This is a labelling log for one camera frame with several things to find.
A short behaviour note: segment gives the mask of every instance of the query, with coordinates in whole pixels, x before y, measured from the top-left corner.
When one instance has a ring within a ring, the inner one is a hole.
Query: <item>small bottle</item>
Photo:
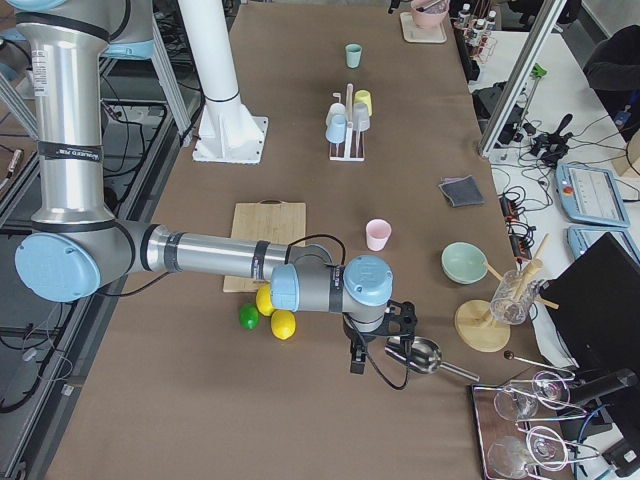
[[[482,40],[482,35],[484,34],[484,27],[484,18],[476,20],[476,24],[473,26],[471,35],[469,36],[469,45],[472,47],[480,45],[480,40]]]
[[[485,34],[486,35],[491,35],[491,32],[493,32],[496,29],[496,12],[495,12],[495,10],[491,10],[489,12],[489,14],[487,15],[484,29],[485,29]]]
[[[458,12],[458,19],[456,20],[456,26],[458,28],[467,28],[469,26],[469,18],[471,17],[471,5],[465,3],[462,9]]]

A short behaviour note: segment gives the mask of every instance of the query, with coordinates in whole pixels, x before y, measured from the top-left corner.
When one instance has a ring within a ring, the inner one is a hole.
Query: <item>white desk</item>
[[[494,38],[497,40],[497,43],[493,53],[488,58],[486,64],[482,66],[482,73],[478,81],[472,82],[469,85],[470,91],[491,86],[496,82],[506,81],[524,45],[526,35],[526,33],[516,32],[495,32]],[[582,70],[560,35],[552,34],[547,39],[537,63],[547,70],[548,73],[537,87],[527,119],[537,126],[539,131],[555,131],[560,120],[567,113],[572,113],[573,120],[563,132],[573,132],[574,135],[579,135],[594,120],[606,117],[588,127],[584,134],[578,137],[582,141],[597,142],[617,132],[613,121],[607,116],[606,111],[594,91],[589,88]],[[615,135],[602,143],[617,148],[623,148],[625,146],[625,142],[620,135]],[[516,143],[512,144],[513,147],[518,147],[518,145],[519,144]],[[528,145],[529,140],[523,140],[522,152],[528,150]],[[622,154],[622,151],[595,145],[580,146],[580,148],[577,149],[573,148],[578,145],[580,144],[577,141],[570,141],[569,146],[571,146],[572,149],[561,161],[582,162],[585,164],[594,163],[594,166],[609,168],[615,174],[615,170],[611,167],[610,162],[606,160]],[[507,185],[520,185],[525,188],[527,198],[537,198],[544,202],[545,195],[540,185],[535,180],[523,177],[520,168],[509,166],[516,163],[520,153],[518,148],[510,148],[506,150],[495,150],[492,154],[491,163],[502,170],[494,169],[496,190],[500,194]],[[529,176],[535,178],[539,175],[536,172],[531,172]],[[628,179],[626,177],[622,178],[622,180],[635,187],[640,187],[639,180]],[[536,227],[534,234],[536,241],[536,245],[533,248],[534,252],[545,234],[549,233],[552,236],[543,254],[544,268],[540,271],[539,278],[556,278],[573,262],[573,255],[566,241],[566,228],[573,225],[573,223],[568,220],[560,206],[559,198],[555,190],[555,177],[553,173],[549,175],[549,181],[551,184],[549,194],[553,198],[554,204],[544,210],[528,212],[526,214],[527,223]],[[620,183],[618,183],[618,188],[623,198],[632,199],[637,196],[637,192]],[[536,207],[531,202],[528,203],[529,207]],[[627,203],[625,206],[631,218],[629,231],[636,244],[640,245],[640,205],[637,203]],[[536,328],[540,351],[550,361],[560,366],[563,362],[561,350],[554,345],[554,343],[557,342],[548,341],[548,339],[555,338],[555,329],[546,310],[539,308],[539,312],[540,315],[535,320],[534,326]],[[590,437],[587,443],[604,451],[619,438],[620,432],[617,428],[614,428],[611,432]],[[584,467],[589,473],[589,477],[594,478],[602,473],[607,468],[607,465],[604,461],[598,460],[585,462]],[[640,480],[640,471],[628,478]]]

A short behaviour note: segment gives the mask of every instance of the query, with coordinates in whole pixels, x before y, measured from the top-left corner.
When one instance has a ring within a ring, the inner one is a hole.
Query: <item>yellow cup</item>
[[[368,90],[358,90],[353,97],[353,103],[362,102],[369,110],[369,116],[373,116],[373,107],[371,106],[371,92]]]

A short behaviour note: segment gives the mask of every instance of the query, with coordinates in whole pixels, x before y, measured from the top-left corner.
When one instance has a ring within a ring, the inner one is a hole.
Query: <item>wooden cutting board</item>
[[[304,237],[306,230],[307,208],[304,203],[237,203],[231,238],[267,240],[286,245]],[[222,291],[255,292],[265,283],[227,276],[224,277]]]

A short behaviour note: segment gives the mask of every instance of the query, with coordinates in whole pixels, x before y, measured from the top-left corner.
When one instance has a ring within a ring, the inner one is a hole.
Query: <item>folded cloth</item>
[[[472,175],[464,178],[446,178],[438,185],[452,207],[483,205],[484,197]]]

